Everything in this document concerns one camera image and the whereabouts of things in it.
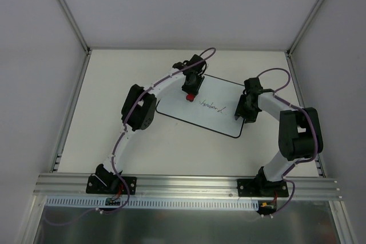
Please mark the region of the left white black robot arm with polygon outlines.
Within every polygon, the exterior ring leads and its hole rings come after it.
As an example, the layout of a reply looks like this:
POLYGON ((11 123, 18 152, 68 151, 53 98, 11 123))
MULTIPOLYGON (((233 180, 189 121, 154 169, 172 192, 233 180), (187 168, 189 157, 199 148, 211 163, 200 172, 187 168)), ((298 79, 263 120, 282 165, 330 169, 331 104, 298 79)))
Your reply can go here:
POLYGON ((160 80, 145 86, 135 84, 130 88, 121 110, 120 136, 110 155, 94 173, 104 192, 113 193, 118 189, 118 178, 137 147, 138 136, 152 124, 158 101, 179 86, 187 95, 195 97, 204 80, 206 67, 205 61, 178 62, 160 80))

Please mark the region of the white whiteboard black frame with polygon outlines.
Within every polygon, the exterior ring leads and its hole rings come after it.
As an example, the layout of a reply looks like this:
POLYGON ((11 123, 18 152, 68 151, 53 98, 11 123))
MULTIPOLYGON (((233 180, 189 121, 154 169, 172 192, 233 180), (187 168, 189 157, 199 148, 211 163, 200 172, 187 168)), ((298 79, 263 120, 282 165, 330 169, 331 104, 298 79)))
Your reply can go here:
POLYGON ((156 112, 232 138, 241 135, 244 120, 234 117, 244 85, 206 75, 193 101, 180 87, 161 98, 156 112))

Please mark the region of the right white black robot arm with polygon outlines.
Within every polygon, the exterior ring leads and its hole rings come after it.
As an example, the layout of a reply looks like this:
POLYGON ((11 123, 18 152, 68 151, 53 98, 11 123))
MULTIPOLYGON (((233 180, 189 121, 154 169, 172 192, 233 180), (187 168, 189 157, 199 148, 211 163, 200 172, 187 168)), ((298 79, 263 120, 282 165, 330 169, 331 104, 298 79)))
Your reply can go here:
POLYGON ((308 163, 323 149, 323 138, 316 109, 300 108, 269 91, 261 94, 242 94, 234 113, 235 119, 254 123, 260 112, 270 114, 279 122, 279 151, 258 172, 256 191, 269 196, 276 189, 276 182, 284 178, 297 165, 308 163))

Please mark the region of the red whiteboard eraser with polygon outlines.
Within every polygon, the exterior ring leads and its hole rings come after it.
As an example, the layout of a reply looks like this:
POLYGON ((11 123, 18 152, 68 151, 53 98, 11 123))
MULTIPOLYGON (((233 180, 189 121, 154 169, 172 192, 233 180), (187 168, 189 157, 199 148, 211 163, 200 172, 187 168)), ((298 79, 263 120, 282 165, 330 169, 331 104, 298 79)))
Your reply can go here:
POLYGON ((189 102, 193 102, 194 101, 194 99, 195 99, 195 95, 194 94, 188 94, 187 96, 186 96, 186 100, 187 101, 189 101, 189 102))

